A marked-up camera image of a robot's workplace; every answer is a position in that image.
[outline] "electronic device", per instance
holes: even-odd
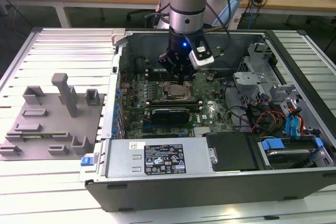
[[[294,61],[302,55],[293,48],[304,47],[325,64],[307,36],[231,31],[239,43],[183,85],[157,62],[170,36],[113,31],[101,143],[80,172],[103,210],[293,200],[336,183],[332,105]],[[227,45],[223,31],[205,39]]]

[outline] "red wire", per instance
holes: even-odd
[[[283,113],[279,112],[279,111],[275,111],[275,110],[267,110],[267,111],[263,112],[263,113],[260,115],[260,117],[257,119],[257,123],[260,121],[260,119],[261,119],[266,113],[276,113],[276,114],[280,114],[282,117],[286,118],[285,115],[284,115]]]

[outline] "sticker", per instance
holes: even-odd
[[[182,144],[146,145],[142,148],[147,175],[186,173]]]
[[[146,142],[130,142],[130,150],[142,150]]]

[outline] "blue tab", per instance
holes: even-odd
[[[264,150],[284,149],[285,146],[280,138],[267,138],[261,142]]]
[[[261,145],[263,146],[263,148],[264,148],[264,150],[269,150],[269,144],[267,143],[267,141],[265,140],[265,141],[262,141],[261,142]]]
[[[90,166],[93,165],[93,157],[82,157],[80,159],[81,166]]]
[[[321,138],[316,137],[315,138],[315,142],[316,142],[318,148],[322,148],[323,147],[323,142],[322,142]]]
[[[298,124],[299,124],[299,119],[297,117],[295,117],[294,120],[293,120],[290,135],[294,136],[296,139],[300,139],[300,137],[296,134],[296,128],[298,127]]]

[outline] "gray plastic part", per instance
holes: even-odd
[[[71,93],[73,99],[74,99],[75,102],[77,103],[77,101],[78,101],[78,96],[77,96],[77,93],[76,93],[76,91],[75,91],[75,88],[74,88],[73,86],[69,86],[69,88],[70,88],[70,93]],[[60,95],[58,98],[59,98],[59,101],[61,102],[61,104],[62,104],[62,105],[65,105],[65,103],[64,103],[64,101],[63,101],[63,99],[62,99],[62,96]]]
[[[21,149],[16,145],[0,146],[0,154],[3,156],[19,156]]]
[[[17,124],[14,128],[14,131],[20,132],[39,132],[41,131],[42,126],[38,124]]]
[[[37,117],[37,116],[46,116],[47,115],[47,111],[46,110],[25,110],[23,113],[22,113],[22,116],[25,117],[25,118],[28,118],[28,117]]]
[[[88,106],[99,106],[100,99],[97,89],[88,89],[85,94],[86,103]]]
[[[55,141],[72,141],[73,136],[67,132],[65,135],[52,135],[52,139]]]
[[[67,83],[68,75],[66,73],[54,73],[51,82],[59,90],[62,96],[62,101],[65,103],[69,114],[72,118],[77,117],[77,106],[76,99],[74,99],[73,93],[71,93],[70,88]]]
[[[28,86],[23,93],[23,98],[29,105],[40,105],[41,103],[37,98],[43,96],[44,93],[40,86]]]
[[[5,138],[11,143],[11,142],[24,142],[25,139],[21,137],[20,135],[6,135]]]
[[[68,155],[69,149],[65,146],[65,144],[50,144],[48,152],[51,155]]]
[[[5,136],[6,140],[3,146],[13,142],[22,152],[19,156],[1,156],[0,160],[44,160],[44,159],[80,159],[82,154],[77,154],[71,147],[72,138],[76,136],[78,141],[86,136],[90,145],[87,153],[93,152],[94,143],[97,136],[97,129],[101,115],[100,106],[87,106],[85,93],[77,94],[78,116],[71,118],[66,106],[59,101],[59,93],[46,93],[44,97],[39,97],[42,105],[29,105],[25,103],[18,114],[12,129],[12,134]],[[100,101],[104,100],[104,95],[99,95]],[[43,109],[48,111],[46,116],[24,117],[24,111]],[[23,132],[20,136],[19,132],[14,131],[16,124],[31,125],[40,124],[41,131],[35,136],[33,132]],[[48,152],[49,145],[64,144],[69,150],[68,155],[50,155]]]
[[[91,144],[86,136],[84,136],[83,142],[80,143],[78,139],[73,136],[71,142],[71,148],[75,151],[76,154],[85,154],[90,150]]]

